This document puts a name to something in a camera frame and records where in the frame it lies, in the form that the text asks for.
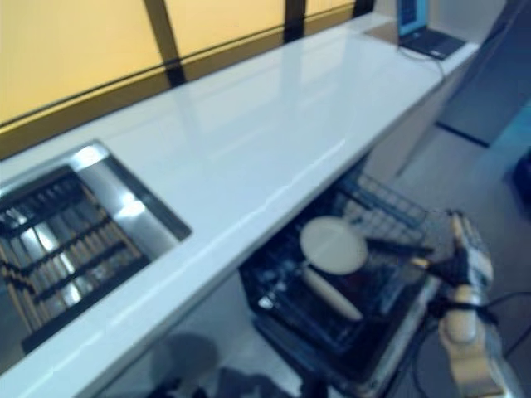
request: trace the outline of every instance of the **stainless steel sink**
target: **stainless steel sink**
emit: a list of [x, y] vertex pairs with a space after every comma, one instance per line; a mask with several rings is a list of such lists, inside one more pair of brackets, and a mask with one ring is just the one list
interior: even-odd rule
[[98, 142], [0, 186], [0, 372], [191, 233]]

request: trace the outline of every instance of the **floor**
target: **floor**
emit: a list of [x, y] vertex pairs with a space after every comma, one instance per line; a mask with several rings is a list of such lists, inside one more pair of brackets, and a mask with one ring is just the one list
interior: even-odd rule
[[[394, 181], [395, 189], [428, 209], [459, 208], [476, 222], [494, 260], [491, 297], [531, 291], [531, 216], [515, 196], [509, 174], [531, 147], [531, 102], [494, 144], [486, 149], [434, 128], [412, 163]], [[531, 300], [508, 302], [499, 314], [501, 335], [509, 345], [531, 323]], [[531, 338], [510, 358], [531, 396]], [[445, 353], [435, 337], [420, 360], [421, 381], [431, 398], [458, 396]], [[411, 374], [395, 398], [417, 396]]]

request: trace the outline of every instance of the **black cable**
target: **black cable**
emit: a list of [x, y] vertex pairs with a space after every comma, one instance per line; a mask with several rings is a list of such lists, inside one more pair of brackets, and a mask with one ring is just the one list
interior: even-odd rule
[[504, 357], [508, 358], [516, 349], [531, 335], [531, 324], [525, 329], [525, 331], [516, 339], [512, 346], [507, 348], [504, 352]]
[[418, 56], [412, 56], [411, 54], [408, 54], [406, 51], [404, 51], [404, 47], [398, 46], [397, 47], [398, 52], [400, 52], [403, 56], [409, 58], [410, 60], [419, 61], [419, 62], [434, 62], [437, 66], [437, 69], [441, 73], [441, 82], [439, 85], [444, 85], [446, 82], [446, 73], [445, 70], [442, 68], [442, 64], [439, 60], [436, 58], [433, 58], [431, 56], [425, 56], [423, 58], [420, 58]]
[[[530, 297], [531, 298], [531, 292], [513, 292], [506, 294], [504, 296], [501, 296], [487, 305], [485, 305], [485, 309], [490, 310], [494, 307], [497, 307], [503, 303], [508, 302], [511, 299], [516, 299], [518, 297]], [[424, 344], [426, 343], [427, 339], [438, 329], [437, 326], [431, 326], [430, 328], [427, 328], [423, 334], [419, 337], [419, 341], [417, 344], [417, 347], [415, 348], [415, 351], [413, 353], [412, 358], [412, 377], [413, 377], [413, 386], [417, 390], [418, 395], [421, 398], [430, 398], [430, 396], [426, 393], [426, 390], [421, 384], [421, 378], [419, 375], [419, 358], [421, 355], [421, 350]], [[529, 337], [531, 336], [531, 324], [526, 327], [524, 332], [519, 336], [519, 338], [516, 339], [516, 341], [509, 346], [507, 350], [504, 352], [504, 357], [509, 357], [511, 354], [513, 354], [518, 347]]]
[[506, 301], [509, 301], [511, 299], [515, 299], [517, 297], [530, 297], [531, 298], [531, 292], [513, 292], [505, 294], [501, 297], [498, 297], [495, 300], [492, 300], [490, 303], [486, 305], [488, 309], [491, 309], [493, 307], [496, 307], [502, 303], [505, 303]]
[[[496, 307], [500, 304], [503, 304], [511, 299], [516, 299], [517, 297], [529, 297], [531, 298], [531, 292], [513, 292], [513, 293], [509, 293], [509, 294], [506, 294], [500, 298], [497, 298], [496, 300], [494, 301], [491, 301], [489, 304], [486, 305], [487, 308], [493, 308], [493, 307]], [[516, 341], [511, 344], [509, 346], [509, 348], [507, 348], [505, 351], [504, 351], [504, 357], [508, 358], [510, 357], [517, 349], [518, 347], [520, 346], [520, 344], [522, 344], [525, 340], [527, 340], [527, 338], [531, 336], [531, 324], [529, 324], [529, 326], [527, 326], [524, 330], [524, 332], [516, 339]]]
[[434, 332], [436, 332], [437, 329], [438, 329], [437, 326], [432, 326], [430, 328], [427, 328], [424, 331], [424, 333], [420, 336], [417, 347], [415, 348], [415, 352], [413, 353], [413, 359], [412, 359], [413, 385], [415, 386], [415, 389], [417, 390], [417, 393], [421, 398], [430, 398], [430, 396], [426, 393], [426, 390], [424, 389], [424, 387], [422, 387], [421, 378], [418, 372], [418, 360], [419, 360], [419, 356], [421, 355], [422, 347], [426, 343], [427, 339]]

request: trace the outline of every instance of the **wire rack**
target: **wire rack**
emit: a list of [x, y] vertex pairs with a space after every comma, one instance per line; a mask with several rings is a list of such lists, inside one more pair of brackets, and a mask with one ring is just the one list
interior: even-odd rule
[[0, 202], [0, 270], [31, 351], [149, 261], [72, 172]]
[[418, 246], [425, 239], [421, 227], [426, 215], [370, 176], [358, 170], [347, 173], [241, 267], [250, 305], [327, 351], [345, 353], [367, 325], [389, 322], [401, 295], [420, 283], [421, 273], [407, 265], [409, 257], [369, 246], [368, 262], [361, 270], [327, 277], [364, 315], [362, 322], [349, 321], [302, 280], [307, 259], [300, 248], [300, 232], [315, 217], [338, 216], [366, 238]]

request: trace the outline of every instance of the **white countertop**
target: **white countertop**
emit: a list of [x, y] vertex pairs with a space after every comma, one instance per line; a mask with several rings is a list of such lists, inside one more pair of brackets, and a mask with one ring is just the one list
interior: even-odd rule
[[[0, 163], [0, 182], [97, 138], [192, 235], [0, 376], [2, 396], [76, 396], [229, 275], [441, 81], [362, 34], [372, 14], [86, 124]], [[467, 44], [445, 73], [472, 56]]]

